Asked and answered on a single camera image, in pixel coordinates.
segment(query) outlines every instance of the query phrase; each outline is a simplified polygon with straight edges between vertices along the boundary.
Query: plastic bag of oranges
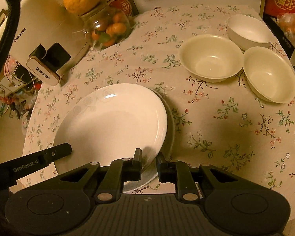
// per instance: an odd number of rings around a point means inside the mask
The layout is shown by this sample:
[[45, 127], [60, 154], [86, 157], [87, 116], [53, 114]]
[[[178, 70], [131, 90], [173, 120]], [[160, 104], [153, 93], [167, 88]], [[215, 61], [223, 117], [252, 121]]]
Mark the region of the plastic bag of oranges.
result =
[[286, 13], [277, 19], [279, 27], [295, 47], [295, 13]]

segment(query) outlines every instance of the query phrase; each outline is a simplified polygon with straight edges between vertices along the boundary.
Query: round table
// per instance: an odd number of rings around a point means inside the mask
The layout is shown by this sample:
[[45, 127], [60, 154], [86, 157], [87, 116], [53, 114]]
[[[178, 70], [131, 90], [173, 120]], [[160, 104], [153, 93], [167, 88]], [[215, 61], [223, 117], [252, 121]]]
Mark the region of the round table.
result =
[[[70, 109], [91, 92], [111, 84], [153, 88], [168, 102], [176, 123], [174, 160], [192, 167], [210, 163], [283, 194], [295, 218], [295, 98], [274, 104], [257, 98], [243, 71], [221, 83], [207, 83], [181, 65], [182, 42], [199, 34], [227, 37], [234, 14], [259, 17], [239, 5], [158, 8], [136, 18], [130, 37], [103, 51], [90, 50], [69, 72], [64, 86], [43, 84], [27, 129], [23, 155], [53, 146]], [[288, 61], [277, 38], [270, 49]], [[54, 164], [21, 179], [30, 186], [57, 175]], [[155, 178], [134, 194], [175, 192]]]

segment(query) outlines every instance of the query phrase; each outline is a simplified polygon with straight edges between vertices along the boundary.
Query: clear jar of oranges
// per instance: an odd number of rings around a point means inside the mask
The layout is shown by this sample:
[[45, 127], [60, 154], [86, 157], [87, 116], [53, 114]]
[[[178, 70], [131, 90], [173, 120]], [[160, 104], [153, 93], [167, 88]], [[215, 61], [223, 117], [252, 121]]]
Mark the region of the clear jar of oranges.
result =
[[123, 41], [131, 33], [129, 20], [124, 12], [108, 6], [104, 1], [81, 18], [84, 21], [85, 39], [99, 50]]

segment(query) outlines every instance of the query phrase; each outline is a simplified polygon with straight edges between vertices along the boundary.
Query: tile floor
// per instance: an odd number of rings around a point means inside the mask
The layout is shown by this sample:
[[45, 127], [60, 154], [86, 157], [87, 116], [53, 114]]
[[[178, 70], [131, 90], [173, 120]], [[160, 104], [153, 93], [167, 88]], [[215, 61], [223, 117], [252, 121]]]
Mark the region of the tile floor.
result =
[[[21, 121], [15, 116], [10, 119], [7, 111], [0, 118], [0, 163], [22, 156], [25, 136], [21, 131]], [[11, 187], [12, 192], [21, 190], [24, 186], [18, 182]], [[295, 219], [289, 221], [284, 230], [285, 236], [295, 236]]]

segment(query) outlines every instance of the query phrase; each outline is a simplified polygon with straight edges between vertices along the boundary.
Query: tablecloth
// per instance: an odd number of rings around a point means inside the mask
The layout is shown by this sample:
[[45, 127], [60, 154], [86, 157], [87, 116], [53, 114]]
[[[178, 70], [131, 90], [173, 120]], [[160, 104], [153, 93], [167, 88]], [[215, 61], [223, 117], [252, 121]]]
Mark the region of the tablecloth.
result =
[[[102, 51], [91, 50], [69, 72], [63, 86], [42, 85], [28, 125], [23, 155], [53, 146], [59, 125], [89, 93], [111, 84], [134, 83], [157, 91], [176, 124], [174, 160], [192, 167], [210, 163], [283, 194], [295, 218], [295, 97], [287, 104], [259, 99], [245, 73], [221, 83], [197, 79], [181, 65], [178, 49], [188, 38], [227, 38], [227, 19], [248, 6], [203, 5], [158, 8], [136, 18], [130, 37]], [[287, 59], [275, 36], [271, 50]], [[53, 164], [21, 179], [31, 186], [57, 175]], [[158, 178], [134, 194], [174, 192]]]

